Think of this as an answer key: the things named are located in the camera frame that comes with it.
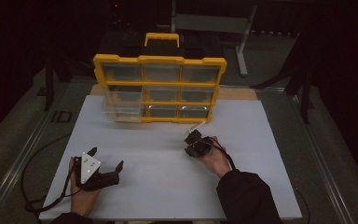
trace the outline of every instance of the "gray floor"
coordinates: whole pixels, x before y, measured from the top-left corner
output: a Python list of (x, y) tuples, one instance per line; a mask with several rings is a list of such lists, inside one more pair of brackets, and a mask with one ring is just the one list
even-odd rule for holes
[[(275, 76), (295, 43), (292, 37), (281, 35), (251, 35), (245, 48), (249, 76), (241, 77), (235, 51), (225, 45), (228, 61), (223, 85), (248, 87)], [(318, 90), (312, 88), (309, 111), (310, 125), (298, 115), (296, 97), (282, 94), (287, 80), (257, 92), (268, 115), (268, 121), (282, 154), (290, 180), (296, 191), (303, 218), (284, 223), (358, 223), (358, 168), (345, 145), (334, 121), (324, 107)], [(76, 77), (69, 84), (56, 83), (56, 104), (51, 111), (72, 112), (69, 123), (50, 122), (53, 113), (44, 112), (44, 97), (36, 96), (44, 86), (43, 71), (35, 78), (34, 86), (16, 104), (0, 125), (0, 223), (36, 223), (23, 210), (19, 172), (31, 153), (45, 144), (68, 134), (73, 129), (85, 96), (96, 83), (92, 78)], [(38, 123), (42, 118), (47, 123)], [(24, 185), (31, 199), (47, 191), (65, 149), (68, 137), (43, 150), (25, 173)]]

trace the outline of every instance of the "organizer handle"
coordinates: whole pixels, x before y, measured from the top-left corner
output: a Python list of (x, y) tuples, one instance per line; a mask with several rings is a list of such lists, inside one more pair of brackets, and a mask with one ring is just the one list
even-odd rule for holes
[(149, 39), (158, 40), (176, 40), (176, 46), (179, 48), (179, 34), (160, 34), (160, 33), (147, 33), (145, 39), (145, 47)]

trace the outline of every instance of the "person's arm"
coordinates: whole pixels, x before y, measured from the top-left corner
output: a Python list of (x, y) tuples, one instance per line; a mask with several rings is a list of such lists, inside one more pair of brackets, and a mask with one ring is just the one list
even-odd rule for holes
[[(69, 162), (69, 170), (74, 166), (74, 158), (71, 158)], [(92, 224), (92, 219), (88, 218), (98, 195), (101, 190), (85, 191), (76, 186), (75, 173), (71, 174), (71, 212), (62, 213), (59, 217), (56, 217), (51, 224)]]
[[(216, 137), (213, 144), (220, 147)], [(221, 178), (216, 190), (229, 223), (282, 223), (269, 186), (258, 175), (231, 170), (226, 156), (216, 148), (199, 160)]]

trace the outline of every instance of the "yellow organizer box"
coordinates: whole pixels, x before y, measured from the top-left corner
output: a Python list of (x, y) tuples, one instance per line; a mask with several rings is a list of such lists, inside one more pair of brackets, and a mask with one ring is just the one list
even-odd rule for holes
[[(180, 48), (178, 34), (146, 34), (142, 48), (147, 48), (150, 40), (157, 41), (156, 45), (175, 41)], [(177, 123), (212, 119), (220, 79), (227, 66), (224, 57), (208, 57), (208, 53), (202, 58), (185, 58), (143, 55), (142, 51), (137, 57), (98, 53), (94, 64), (95, 76), (104, 90), (103, 112), (109, 118)]]

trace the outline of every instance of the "white table surface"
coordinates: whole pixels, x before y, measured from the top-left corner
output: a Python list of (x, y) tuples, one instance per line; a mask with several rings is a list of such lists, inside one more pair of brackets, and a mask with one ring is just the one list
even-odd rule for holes
[[(101, 111), (103, 97), (88, 96), (45, 201), (60, 196), (70, 157), (93, 147), (101, 173), (120, 161), (120, 183), (102, 190), (90, 217), (110, 220), (225, 219), (215, 187), (219, 178), (184, 151), (191, 124), (114, 123)], [(301, 217), (291, 183), (260, 101), (219, 100), (213, 120), (199, 128), (216, 135), (238, 169), (259, 174), (272, 191), (281, 218)], [(70, 198), (42, 213), (70, 211)]]

